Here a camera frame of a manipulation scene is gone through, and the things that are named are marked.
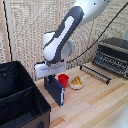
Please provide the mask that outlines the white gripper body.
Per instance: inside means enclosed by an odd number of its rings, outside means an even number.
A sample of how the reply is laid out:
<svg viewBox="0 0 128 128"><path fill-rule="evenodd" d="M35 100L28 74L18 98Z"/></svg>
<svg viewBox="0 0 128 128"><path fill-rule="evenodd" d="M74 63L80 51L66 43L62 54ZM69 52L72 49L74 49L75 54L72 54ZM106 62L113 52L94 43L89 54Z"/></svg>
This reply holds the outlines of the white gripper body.
<svg viewBox="0 0 128 128"><path fill-rule="evenodd" d="M64 72L66 70L66 62L58 62L57 64L48 66L46 62L43 61L42 63L36 64L34 68L35 76L37 78L42 78Z"/></svg>

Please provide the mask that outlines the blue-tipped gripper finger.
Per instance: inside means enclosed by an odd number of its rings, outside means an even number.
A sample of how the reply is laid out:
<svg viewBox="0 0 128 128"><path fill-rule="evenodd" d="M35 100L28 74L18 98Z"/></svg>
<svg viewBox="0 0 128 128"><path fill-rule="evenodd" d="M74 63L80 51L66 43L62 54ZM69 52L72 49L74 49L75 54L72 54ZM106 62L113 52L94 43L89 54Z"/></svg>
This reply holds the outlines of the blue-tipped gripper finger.
<svg viewBox="0 0 128 128"><path fill-rule="evenodd" d="M53 77L53 76L51 76L51 75L50 75L50 76L48 76L48 83L49 83L49 84L50 84L50 83L51 83L51 81L52 81L52 77Z"/></svg>

